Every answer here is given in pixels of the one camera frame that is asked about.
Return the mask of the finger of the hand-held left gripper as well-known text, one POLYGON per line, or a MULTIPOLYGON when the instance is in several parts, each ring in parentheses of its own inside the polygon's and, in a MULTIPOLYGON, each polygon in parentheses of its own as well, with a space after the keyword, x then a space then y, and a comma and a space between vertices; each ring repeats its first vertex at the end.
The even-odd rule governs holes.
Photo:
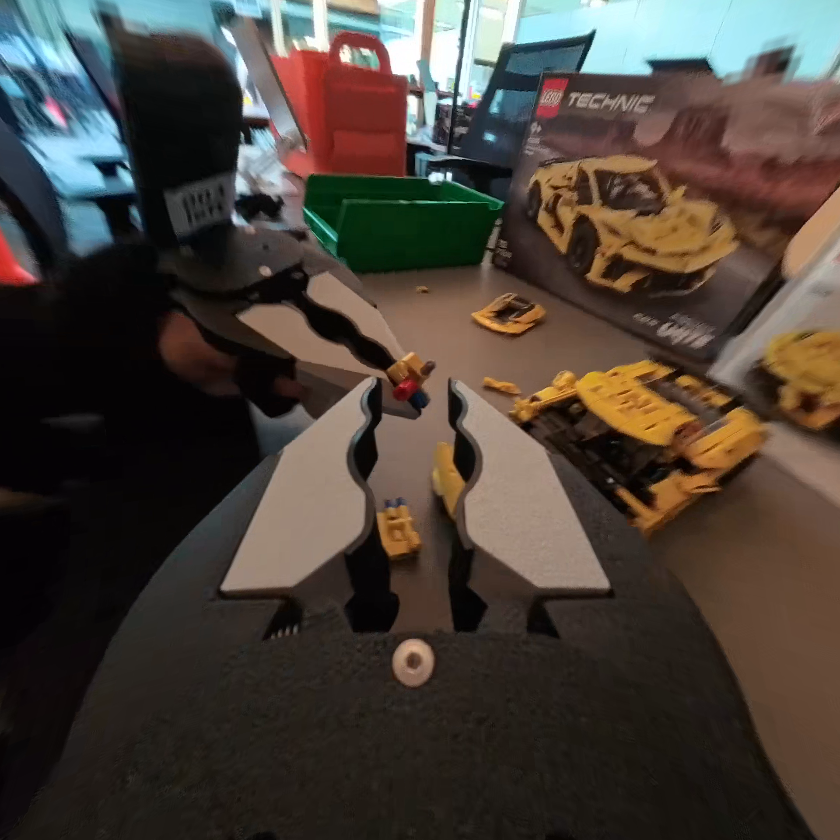
POLYGON ((311 276, 306 294, 321 309, 336 312, 349 320, 363 339, 378 344, 394 361, 405 356, 404 348, 382 312, 333 274, 322 272, 311 276))
POLYGON ((258 304, 238 313, 236 319, 259 336, 268 350, 295 361, 298 380, 305 390, 301 401, 311 417, 325 414, 370 377, 381 381, 384 413, 411 420, 422 415, 409 402, 394 397, 384 368, 363 358, 360 335, 326 338, 289 303, 258 304))

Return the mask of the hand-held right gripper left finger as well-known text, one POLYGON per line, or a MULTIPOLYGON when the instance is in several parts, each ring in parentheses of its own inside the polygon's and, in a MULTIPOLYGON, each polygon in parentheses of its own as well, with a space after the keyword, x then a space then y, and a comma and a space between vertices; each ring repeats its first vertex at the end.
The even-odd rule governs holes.
POLYGON ((382 381, 365 379, 280 453, 219 586, 237 601, 278 599, 303 619, 335 606, 356 633, 387 633, 399 612, 369 478, 382 381))

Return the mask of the yellow curved panel piece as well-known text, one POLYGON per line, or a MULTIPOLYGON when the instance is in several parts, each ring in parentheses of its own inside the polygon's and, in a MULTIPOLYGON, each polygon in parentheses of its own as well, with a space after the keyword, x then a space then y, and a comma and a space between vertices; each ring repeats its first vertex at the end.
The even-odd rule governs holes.
POLYGON ((439 499, 449 519, 454 521, 459 498, 466 482, 455 465, 453 444, 436 443, 431 480, 436 498, 439 499))

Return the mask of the yellow connector with grey axle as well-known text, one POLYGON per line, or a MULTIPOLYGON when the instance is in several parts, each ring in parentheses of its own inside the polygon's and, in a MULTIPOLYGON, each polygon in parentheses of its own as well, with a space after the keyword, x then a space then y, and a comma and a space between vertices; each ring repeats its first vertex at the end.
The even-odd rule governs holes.
POLYGON ((423 361, 412 352, 395 361, 386 369, 385 374, 395 388, 402 386, 405 382, 412 382, 416 389, 420 389, 436 367, 434 360, 423 361))

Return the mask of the yellow perforated brick piece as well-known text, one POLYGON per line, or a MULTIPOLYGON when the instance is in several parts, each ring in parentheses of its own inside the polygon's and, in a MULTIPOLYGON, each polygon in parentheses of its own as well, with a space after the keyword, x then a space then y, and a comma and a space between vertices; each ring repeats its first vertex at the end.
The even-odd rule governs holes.
POLYGON ((386 500, 383 509, 377 512, 376 520, 382 547, 390 561, 418 555, 422 541, 403 497, 386 500))

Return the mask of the yellow brick toy car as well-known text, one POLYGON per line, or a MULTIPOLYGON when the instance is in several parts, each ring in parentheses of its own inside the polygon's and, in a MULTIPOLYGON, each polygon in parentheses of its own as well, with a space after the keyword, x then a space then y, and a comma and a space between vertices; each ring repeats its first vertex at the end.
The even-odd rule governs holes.
POLYGON ((518 399, 510 419, 565 457, 645 537, 717 494, 760 456, 767 425, 742 399, 645 359, 518 399))

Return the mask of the grey panel desk lamp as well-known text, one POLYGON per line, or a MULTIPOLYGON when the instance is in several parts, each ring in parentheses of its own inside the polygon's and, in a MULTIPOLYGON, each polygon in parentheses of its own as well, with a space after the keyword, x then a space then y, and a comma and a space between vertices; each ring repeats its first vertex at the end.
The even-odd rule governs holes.
POLYGON ((308 137, 282 85, 277 69, 251 17, 235 17, 230 31, 269 124, 293 150, 307 150, 308 137))

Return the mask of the person's left hand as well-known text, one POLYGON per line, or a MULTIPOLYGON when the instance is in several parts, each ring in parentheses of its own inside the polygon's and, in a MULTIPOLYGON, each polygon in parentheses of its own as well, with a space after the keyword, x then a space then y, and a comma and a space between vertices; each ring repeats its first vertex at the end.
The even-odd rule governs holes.
POLYGON ((207 342, 193 320, 167 312, 160 323, 157 350, 164 366, 183 382, 210 396, 240 394, 237 359, 207 342))

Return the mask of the green plastic bin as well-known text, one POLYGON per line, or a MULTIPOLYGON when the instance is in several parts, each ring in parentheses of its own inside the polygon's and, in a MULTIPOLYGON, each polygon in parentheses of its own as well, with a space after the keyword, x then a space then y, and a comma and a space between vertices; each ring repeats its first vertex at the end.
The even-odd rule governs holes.
POLYGON ((303 216, 315 239, 356 274, 476 266, 503 202, 450 181, 310 175, 303 216))

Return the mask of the black pouch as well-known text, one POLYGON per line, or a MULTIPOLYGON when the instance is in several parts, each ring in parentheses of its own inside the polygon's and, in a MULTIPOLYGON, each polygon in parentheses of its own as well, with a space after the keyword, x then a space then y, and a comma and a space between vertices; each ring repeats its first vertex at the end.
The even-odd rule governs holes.
POLYGON ((235 201, 236 213, 247 223, 279 222, 284 202, 281 197, 258 192, 238 196, 235 201))

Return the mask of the red felt tote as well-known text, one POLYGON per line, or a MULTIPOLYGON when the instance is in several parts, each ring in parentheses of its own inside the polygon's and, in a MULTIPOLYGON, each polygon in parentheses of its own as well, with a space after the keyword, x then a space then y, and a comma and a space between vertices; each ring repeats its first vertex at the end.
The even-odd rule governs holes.
POLYGON ((280 152, 295 176, 406 174, 407 79, 372 35, 343 31, 329 51, 271 57, 305 146, 280 152))

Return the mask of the orange traffic cone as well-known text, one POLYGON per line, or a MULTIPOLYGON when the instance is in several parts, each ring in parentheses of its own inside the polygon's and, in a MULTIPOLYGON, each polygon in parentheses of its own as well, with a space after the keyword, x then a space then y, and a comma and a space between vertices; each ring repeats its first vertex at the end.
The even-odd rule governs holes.
POLYGON ((38 279, 19 264, 3 231, 0 234, 0 252, 2 287, 33 287, 38 285, 38 279))

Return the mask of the black mesh office chair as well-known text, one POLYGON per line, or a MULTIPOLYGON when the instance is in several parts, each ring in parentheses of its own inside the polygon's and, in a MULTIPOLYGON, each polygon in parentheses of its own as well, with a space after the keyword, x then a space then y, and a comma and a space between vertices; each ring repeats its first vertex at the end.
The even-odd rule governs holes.
POLYGON ((492 165, 514 166, 543 74, 580 71, 594 38, 591 31, 572 38, 504 45, 461 141, 460 154, 492 165))

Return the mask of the white instruction booklet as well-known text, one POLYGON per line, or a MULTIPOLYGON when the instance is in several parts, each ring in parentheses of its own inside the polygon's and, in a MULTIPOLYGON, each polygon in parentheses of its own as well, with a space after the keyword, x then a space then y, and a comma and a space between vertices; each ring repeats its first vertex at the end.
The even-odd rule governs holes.
POLYGON ((781 289, 710 374, 767 417, 838 441, 838 258, 781 289))

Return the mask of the dark toy car box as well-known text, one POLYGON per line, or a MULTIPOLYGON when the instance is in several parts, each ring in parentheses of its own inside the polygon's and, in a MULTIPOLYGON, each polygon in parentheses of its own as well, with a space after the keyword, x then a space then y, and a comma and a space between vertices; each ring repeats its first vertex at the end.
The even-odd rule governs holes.
POLYGON ((546 72, 493 264, 712 361, 838 176, 835 80, 546 72))

